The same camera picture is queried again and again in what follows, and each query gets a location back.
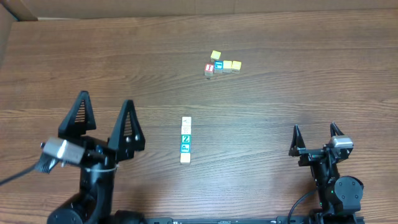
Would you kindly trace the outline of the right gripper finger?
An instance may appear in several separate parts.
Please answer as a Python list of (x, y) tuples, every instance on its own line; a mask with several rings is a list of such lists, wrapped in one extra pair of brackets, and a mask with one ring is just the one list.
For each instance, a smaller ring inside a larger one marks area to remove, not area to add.
[(344, 133), (339, 129), (335, 122), (331, 122), (330, 124), (330, 134), (331, 137), (344, 135)]
[(299, 130), (299, 126), (294, 126), (292, 143), (289, 149), (289, 156), (300, 156), (303, 151), (306, 150), (306, 146)]

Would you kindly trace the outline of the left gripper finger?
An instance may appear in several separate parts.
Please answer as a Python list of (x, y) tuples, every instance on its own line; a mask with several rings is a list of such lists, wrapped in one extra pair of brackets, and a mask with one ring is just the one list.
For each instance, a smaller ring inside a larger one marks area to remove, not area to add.
[(125, 100), (108, 141), (108, 147), (116, 152), (116, 161), (121, 162), (132, 159), (136, 151), (143, 151), (145, 143), (134, 102)]
[(87, 91), (79, 92), (70, 111), (58, 127), (59, 137), (79, 137), (95, 130), (96, 122)]

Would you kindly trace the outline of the white patterned block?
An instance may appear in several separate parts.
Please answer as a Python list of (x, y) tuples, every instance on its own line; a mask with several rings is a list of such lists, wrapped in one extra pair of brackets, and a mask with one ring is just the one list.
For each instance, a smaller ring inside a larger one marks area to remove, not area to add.
[(192, 127), (191, 126), (181, 126), (181, 135), (191, 135)]

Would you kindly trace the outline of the green Z block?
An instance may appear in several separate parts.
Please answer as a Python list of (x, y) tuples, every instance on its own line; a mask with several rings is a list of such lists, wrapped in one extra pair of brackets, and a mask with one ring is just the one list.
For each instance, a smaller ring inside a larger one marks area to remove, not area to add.
[(192, 136), (190, 134), (183, 134), (182, 137), (182, 144), (190, 144), (192, 142)]

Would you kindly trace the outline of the blue P block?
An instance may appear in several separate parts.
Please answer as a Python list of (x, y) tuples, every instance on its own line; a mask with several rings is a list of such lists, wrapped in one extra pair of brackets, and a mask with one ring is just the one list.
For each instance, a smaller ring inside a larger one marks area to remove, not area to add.
[(181, 153), (190, 153), (191, 144), (190, 143), (181, 143), (180, 152)]

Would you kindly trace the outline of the plain white wooden block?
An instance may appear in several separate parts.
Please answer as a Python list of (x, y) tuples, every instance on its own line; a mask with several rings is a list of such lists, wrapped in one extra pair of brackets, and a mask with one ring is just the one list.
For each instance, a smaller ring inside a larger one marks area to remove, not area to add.
[(192, 125), (192, 118), (188, 116), (182, 117), (182, 126), (191, 126)]

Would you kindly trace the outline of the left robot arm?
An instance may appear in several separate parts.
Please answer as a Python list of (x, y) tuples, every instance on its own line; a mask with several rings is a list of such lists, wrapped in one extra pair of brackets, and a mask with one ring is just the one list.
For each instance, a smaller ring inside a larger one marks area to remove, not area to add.
[(90, 95), (81, 91), (58, 127), (58, 136), (50, 138), (43, 153), (51, 166), (61, 162), (80, 168), (77, 194), (54, 210), (48, 223), (99, 223), (111, 213), (114, 178), (118, 165), (145, 148), (134, 102), (125, 100), (110, 137), (103, 141), (87, 135), (96, 122)]

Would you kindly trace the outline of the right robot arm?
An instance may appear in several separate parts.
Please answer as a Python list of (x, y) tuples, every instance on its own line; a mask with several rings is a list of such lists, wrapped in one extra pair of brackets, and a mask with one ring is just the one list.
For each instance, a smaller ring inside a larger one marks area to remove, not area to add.
[(339, 162), (349, 158), (354, 143), (334, 122), (330, 124), (330, 135), (330, 141), (321, 148), (307, 149), (299, 126), (294, 126), (289, 156), (298, 157), (300, 167), (310, 167), (316, 189), (294, 203), (287, 215), (287, 223), (295, 223), (295, 208), (314, 193), (318, 194), (320, 208), (301, 218), (302, 223), (364, 223), (356, 216), (361, 209), (364, 184), (353, 176), (341, 176), (337, 167)]

